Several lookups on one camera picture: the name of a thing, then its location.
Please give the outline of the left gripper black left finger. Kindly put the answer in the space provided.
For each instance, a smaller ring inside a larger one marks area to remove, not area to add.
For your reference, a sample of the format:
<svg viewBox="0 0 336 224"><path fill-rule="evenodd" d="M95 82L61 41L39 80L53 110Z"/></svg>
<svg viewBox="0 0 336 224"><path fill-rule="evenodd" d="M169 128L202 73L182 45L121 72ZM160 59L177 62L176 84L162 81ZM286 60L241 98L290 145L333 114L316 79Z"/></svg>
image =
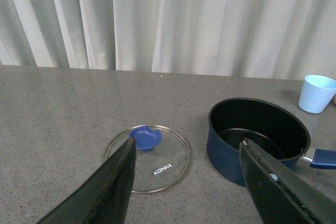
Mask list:
<svg viewBox="0 0 336 224"><path fill-rule="evenodd" d="M131 137L39 223L124 223L135 160L135 139Z"/></svg>

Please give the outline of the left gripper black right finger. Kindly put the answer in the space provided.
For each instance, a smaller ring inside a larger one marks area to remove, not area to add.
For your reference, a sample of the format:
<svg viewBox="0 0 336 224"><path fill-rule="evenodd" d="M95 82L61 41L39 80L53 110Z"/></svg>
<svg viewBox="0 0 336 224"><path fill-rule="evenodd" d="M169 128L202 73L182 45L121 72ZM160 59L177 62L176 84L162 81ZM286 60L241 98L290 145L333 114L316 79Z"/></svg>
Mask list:
<svg viewBox="0 0 336 224"><path fill-rule="evenodd" d="M241 170L263 223L335 223L335 201L250 139L239 145Z"/></svg>

